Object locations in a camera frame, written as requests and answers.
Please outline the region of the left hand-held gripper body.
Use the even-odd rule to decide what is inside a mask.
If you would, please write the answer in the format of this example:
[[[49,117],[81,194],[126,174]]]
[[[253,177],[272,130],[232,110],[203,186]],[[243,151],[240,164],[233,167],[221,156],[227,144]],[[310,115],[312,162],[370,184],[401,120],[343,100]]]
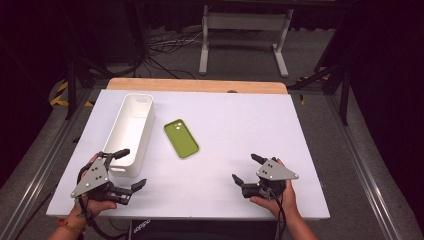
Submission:
[[[96,159],[84,166],[77,177],[77,185],[70,197],[77,199],[86,194],[97,201],[113,201],[127,205],[132,195],[131,189],[116,187],[110,180],[108,171],[112,160],[111,153],[99,152]]]

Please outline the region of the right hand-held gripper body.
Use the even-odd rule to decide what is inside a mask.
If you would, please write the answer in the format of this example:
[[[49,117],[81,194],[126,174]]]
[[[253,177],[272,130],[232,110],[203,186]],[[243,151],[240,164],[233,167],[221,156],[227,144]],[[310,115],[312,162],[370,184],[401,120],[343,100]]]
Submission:
[[[280,164],[275,157],[268,159],[256,171],[259,178],[257,183],[245,183],[241,188],[244,198],[252,196],[261,197],[267,200],[277,199],[286,188],[286,181],[298,179],[299,176]]]

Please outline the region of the white plastic storage box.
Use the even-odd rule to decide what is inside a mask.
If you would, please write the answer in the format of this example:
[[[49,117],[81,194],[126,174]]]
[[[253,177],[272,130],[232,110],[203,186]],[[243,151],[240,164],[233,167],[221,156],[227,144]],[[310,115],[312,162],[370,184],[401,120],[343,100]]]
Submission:
[[[109,171],[115,177],[136,177],[149,143],[155,121],[153,97],[147,94],[127,94],[103,148],[114,153],[129,149],[130,153],[111,161]]]

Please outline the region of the green phone case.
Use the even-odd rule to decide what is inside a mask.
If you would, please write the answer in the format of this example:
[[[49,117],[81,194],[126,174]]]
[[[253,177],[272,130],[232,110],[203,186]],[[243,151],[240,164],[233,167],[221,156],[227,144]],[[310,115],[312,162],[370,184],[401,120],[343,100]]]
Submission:
[[[200,147],[182,119],[164,126],[164,131],[179,158],[185,159],[200,150]]]

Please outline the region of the person's left hand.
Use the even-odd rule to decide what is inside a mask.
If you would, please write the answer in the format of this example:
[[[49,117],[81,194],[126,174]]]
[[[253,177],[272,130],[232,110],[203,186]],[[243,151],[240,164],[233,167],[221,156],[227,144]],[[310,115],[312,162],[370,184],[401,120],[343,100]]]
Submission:
[[[82,215],[83,209],[91,214],[93,218],[97,217],[102,211],[116,209],[117,204],[113,201],[97,201],[90,199],[86,194],[75,200],[75,209]]]

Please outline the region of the person's right hand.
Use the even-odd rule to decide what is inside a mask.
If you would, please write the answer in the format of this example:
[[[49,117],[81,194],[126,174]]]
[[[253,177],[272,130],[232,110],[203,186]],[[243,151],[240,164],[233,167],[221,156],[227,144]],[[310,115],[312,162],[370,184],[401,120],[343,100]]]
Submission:
[[[279,217],[280,209],[283,209],[288,223],[293,222],[296,218],[300,217],[296,203],[296,194],[290,180],[286,181],[286,189],[280,196],[280,203],[257,196],[251,197],[250,201],[269,210],[275,218]]]

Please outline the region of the white board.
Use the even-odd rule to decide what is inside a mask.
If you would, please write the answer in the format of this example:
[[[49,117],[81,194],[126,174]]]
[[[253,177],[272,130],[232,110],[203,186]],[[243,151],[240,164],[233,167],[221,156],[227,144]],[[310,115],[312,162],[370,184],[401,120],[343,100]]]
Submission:
[[[234,182],[257,181],[253,154],[281,159],[298,174],[293,185],[306,219],[330,216],[291,97],[287,94],[155,92],[155,122],[142,163],[145,187],[109,216],[129,219],[269,220]],[[175,153],[165,124],[183,120],[200,146]]]

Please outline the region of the person's black clothing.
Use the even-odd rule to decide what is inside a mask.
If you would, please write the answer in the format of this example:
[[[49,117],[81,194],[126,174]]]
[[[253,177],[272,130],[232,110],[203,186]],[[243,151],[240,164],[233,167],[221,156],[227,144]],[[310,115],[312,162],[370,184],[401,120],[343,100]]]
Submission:
[[[275,240],[274,221],[133,220],[130,240]]]

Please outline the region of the black tripod stand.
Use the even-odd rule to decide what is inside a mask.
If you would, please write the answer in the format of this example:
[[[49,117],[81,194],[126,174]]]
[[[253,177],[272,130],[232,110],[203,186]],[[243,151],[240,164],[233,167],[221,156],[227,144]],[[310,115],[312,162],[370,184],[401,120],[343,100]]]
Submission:
[[[134,72],[141,65],[141,63],[142,59],[136,59],[130,68],[120,72],[111,72],[106,67],[95,64],[86,58],[72,58],[67,65],[66,80],[68,83],[68,110],[66,119],[70,120],[77,110],[77,81],[80,81],[84,88],[91,88],[94,86],[94,74],[91,73],[91,70],[95,70],[101,78],[112,79]]]
[[[326,78],[321,86],[324,95],[333,95],[338,88],[341,88],[339,101],[339,117],[342,123],[347,126],[347,108],[350,89],[350,73],[346,65],[335,65],[319,70],[309,77],[301,77],[294,85],[287,87],[288,90],[301,90],[306,86]]]

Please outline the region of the yellow black hazard tape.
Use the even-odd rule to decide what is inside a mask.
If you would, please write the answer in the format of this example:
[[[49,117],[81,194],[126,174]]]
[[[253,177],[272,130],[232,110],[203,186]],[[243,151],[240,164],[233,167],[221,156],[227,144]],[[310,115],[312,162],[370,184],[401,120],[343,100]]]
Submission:
[[[57,89],[55,95],[53,96],[53,99],[50,101],[51,106],[68,106],[69,102],[67,100],[62,100],[61,96],[65,92],[65,90],[68,87],[68,82],[64,81],[60,84],[59,88]]]

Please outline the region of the wooden table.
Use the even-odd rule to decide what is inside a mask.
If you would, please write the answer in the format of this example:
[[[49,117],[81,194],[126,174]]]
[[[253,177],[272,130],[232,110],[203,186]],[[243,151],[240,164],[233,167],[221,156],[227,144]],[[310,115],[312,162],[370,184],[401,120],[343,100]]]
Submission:
[[[287,94],[280,82],[224,81],[196,79],[112,78],[108,90],[178,91],[249,94]]]

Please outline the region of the dark curtain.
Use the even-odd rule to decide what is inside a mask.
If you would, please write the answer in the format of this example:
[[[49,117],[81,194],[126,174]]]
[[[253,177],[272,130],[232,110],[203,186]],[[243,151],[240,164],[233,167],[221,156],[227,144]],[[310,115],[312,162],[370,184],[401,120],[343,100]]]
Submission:
[[[50,116],[64,71],[47,0],[0,0],[0,188]]]
[[[392,178],[424,232],[424,0],[357,0],[334,47]]]

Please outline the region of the white metal stand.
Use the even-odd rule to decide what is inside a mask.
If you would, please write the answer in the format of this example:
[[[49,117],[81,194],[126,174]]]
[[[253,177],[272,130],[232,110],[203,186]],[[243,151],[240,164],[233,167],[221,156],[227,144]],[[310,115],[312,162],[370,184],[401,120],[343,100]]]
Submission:
[[[272,45],[272,51],[282,78],[289,76],[282,49],[293,16],[293,9],[284,14],[248,14],[248,13],[215,13],[209,6],[203,7],[202,17],[202,48],[199,70],[201,75],[207,74],[209,54],[209,30],[253,30],[278,31],[279,40]]]

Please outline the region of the aluminium floor rail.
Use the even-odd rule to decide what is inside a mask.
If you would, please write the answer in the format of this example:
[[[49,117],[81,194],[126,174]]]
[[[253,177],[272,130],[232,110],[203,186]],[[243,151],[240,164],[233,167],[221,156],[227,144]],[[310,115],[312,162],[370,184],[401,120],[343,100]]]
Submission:
[[[371,171],[369,170],[365,160],[362,158],[357,149],[356,142],[352,136],[350,128],[344,124],[341,117],[339,116],[339,105],[337,99],[334,96],[326,96],[325,99],[349,148],[356,174],[359,178],[359,181],[361,182],[365,195],[374,212],[385,239],[403,240],[399,230],[393,222],[389,209],[383,199],[374,177],[371,174]]]
[[[87,123],[98,89],[77,93],[77,109],[67,116],[55,106],[40,133],[0,188],[0,240],[46,240],[56,228],[47,207]]]

